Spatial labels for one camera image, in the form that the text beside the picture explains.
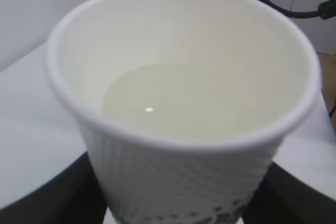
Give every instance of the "liquid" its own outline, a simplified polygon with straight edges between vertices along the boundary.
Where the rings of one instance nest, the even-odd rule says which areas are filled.
[[[102,113],[160,136],[206,140],[249,128],[243,89],[223,73],[196,65],[148,65],[108,89]]]

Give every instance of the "black cable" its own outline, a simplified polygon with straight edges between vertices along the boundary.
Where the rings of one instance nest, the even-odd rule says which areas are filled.
[[[332,117],[332,115],[334,115],[336,111],[336,104],[334,105],[334,107],[332,107],[331,111],[329,112],[329,117]]]
[[[315,18],[320,16],[320,12],[318,10],[315,10],[314,12],[292,12],[291,10],[286,10],[281,8],[280,6],[277,6],[270,0],[259,0],[259,1],[269,5],[270,7],[273,7],[274,9],[278,10],[279,12],[290,18]]]

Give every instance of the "table surface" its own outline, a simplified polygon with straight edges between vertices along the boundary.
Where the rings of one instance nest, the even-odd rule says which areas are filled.
[[[86,151],[72,118],[47,87],[45,54],[42,45],[0,73],[0,209],[56,177]],[[274,161],[336,200],[336,139],[322,96]]]

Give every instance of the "white wall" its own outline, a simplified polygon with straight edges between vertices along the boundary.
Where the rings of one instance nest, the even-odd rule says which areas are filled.
[[[40,46],[64,14],[86,0],[0,0],[0,71]]]
[[[327,0],[294,0],[292,10],[307,12],[317,10],[318,5]],[[293,19],[312,41],[317,52],[336,54],[336,17],[322,20],[321,18]]]

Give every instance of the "white paper cup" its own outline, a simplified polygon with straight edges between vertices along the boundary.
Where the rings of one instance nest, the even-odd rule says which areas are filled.
[[[264,122],[230,140],[181,141],[100,114],[116,78],[162,62],[228,71],[248,87],[254,110],[246,116]],[[312,110],[321,82],[305,35],[255,0],[88,1],[52,32],[46,71],[78,122],[114,216],[129,224],[235,223],[283,137]]]

